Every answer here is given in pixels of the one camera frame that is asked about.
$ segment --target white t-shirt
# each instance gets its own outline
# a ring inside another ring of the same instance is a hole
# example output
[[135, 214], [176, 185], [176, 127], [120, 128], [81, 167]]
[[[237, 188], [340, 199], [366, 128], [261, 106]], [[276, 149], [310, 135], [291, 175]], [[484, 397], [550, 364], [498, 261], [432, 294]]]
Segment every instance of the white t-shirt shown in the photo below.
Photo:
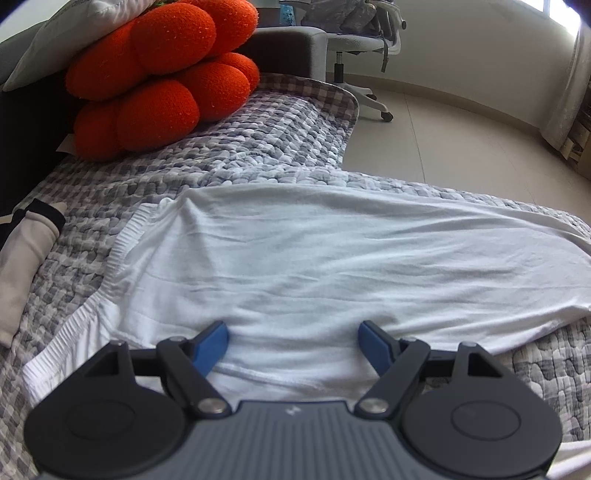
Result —
[[589, 312], [591, 244], [546, 215], [339, 187], [249, 184], [142, 205], [100, 289], [24, 368], [33, 403], [109, 339], [151, 348], [226, 322], [208, 379], [241, 399], [357, 400], [360, 322], [500, 353]]

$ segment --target orange flower cushion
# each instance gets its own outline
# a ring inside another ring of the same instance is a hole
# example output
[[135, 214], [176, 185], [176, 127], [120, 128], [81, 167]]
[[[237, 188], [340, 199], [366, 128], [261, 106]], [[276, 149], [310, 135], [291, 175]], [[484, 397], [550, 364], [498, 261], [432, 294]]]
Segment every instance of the orange flower cushion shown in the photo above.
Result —
[[66, 89], [86, 100], [107, 100], [143, 82], [148, 74], [131, 44], [135, 20], [91, 45], [68, 68]]
[[240, 70], [251, 85], [251, 93], [261, 81], [261, 74], [258, 71], [256, 63], [244, 55], [231, 51], [220, 55], [216, 58], [216, 62], [230, 65], [230, 67]]
[[138, 18], [131, 40], [145, 71], [164, 75], [205, 57], [216, 41], [216, 24], [191, 4], [164, 5]]
[[181, 0], [204, 9], [216, 23], [217, 37], [208, 57], [235, 50], [250, 38], [258, 23], [256, 8], [245, 0]]
[[113, 99], [82, 107], [74, 122], [78, 155], [87, 160], [109, 161], [125, 152], [116, 130], [120, 104], [119, 99]]
[[181, 0], [88, 47], [66, 74], [67, 90], [92, 100], [74, 125], [81, 158], [108, 161], [160, 148], [200, 120], [234, 113], [260, 76], [252, 60], [230, 51], [252, 35], [257, 20], [247, 0]]
[[201, 120], [214, 122], [234, 113], [251, 93], [244, 74], [215, 61], [199, 63], [175, 78], [189, 89], [199, 105]]
[[175, 80], [155, 80], [122, 100], [117, 135], [125, 149], [145, 151], [183, 138], [197, 122], [199, 107], [191, 92]]

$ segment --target window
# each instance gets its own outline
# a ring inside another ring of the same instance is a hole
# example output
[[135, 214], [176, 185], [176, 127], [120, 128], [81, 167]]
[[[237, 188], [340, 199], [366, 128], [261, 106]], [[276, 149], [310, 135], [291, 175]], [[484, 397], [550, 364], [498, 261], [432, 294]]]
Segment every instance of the window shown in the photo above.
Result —
[[579, 32], [581, 19], [579, 14], [566, 6], [563, 0], [521, 0], [523, 3], [542, 12], [555, 22], [562, 25], [575, 36]]

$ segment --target white pillow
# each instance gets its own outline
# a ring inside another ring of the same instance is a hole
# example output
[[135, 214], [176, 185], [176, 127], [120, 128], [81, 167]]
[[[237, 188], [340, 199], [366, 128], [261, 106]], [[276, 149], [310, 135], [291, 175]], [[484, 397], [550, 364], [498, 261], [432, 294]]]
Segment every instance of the white pillow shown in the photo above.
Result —
[[64, 69], [80, 50], [126, 24], [155, 0], [70, 0], [43, 25], [4, 84], [5, 92]]

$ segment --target office chair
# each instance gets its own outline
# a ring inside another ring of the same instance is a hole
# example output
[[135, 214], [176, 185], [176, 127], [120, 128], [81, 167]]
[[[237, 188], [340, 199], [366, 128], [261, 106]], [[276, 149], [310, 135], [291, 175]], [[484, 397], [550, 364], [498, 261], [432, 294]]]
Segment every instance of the office chair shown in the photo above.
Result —
[[[345, 67], [343, 65], [343, 52], [364, 53], [374, 51], [384, 55], [382, 71], [385, 71], [387, 58], [400, 53], [400, 30], [405, 30], [407, 23], [400, 15], [398, 6], [387, 0], [368, 0], [375, 6], [376, 17], [384, 37], [366, 37], [355, 34], [327, 33], [328, 50], [336, 52], [334, 84], [351, 92], [361, 105], [374, 108], [381, 112], [382, 120], [391, 122], [394, 118], [388, 107], [378, 102], [377, 97], [369, 88], [351, 85], [345, 81]], [[304, 11], [310, 8], [311, 0], [280, 0], [280, 5], [291, 5]]]

